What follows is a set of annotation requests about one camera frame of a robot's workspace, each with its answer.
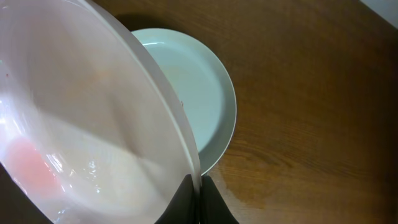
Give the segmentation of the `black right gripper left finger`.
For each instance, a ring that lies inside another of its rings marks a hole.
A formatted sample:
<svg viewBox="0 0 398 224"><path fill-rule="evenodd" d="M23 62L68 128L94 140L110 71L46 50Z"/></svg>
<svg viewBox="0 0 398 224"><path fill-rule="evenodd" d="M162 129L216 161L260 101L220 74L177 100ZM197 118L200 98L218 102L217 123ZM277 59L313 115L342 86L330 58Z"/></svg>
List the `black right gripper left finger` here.
<svg viewBox="0 0 398 224"><path fill-rule="evenodd" d="M155 224L196 224L196 194L192 176L186 175Z"/></svg>

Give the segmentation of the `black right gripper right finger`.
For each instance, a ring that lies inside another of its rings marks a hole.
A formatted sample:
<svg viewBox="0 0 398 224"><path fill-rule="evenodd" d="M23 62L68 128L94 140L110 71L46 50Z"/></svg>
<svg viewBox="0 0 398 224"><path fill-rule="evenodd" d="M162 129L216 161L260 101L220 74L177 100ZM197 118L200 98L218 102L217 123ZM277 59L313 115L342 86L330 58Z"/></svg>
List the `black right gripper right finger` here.
<svg viewBox="0 0 398 224"><path fill-rule="evenodd" d="M201 224L239 224L209 175L201 177Z"/></svg>

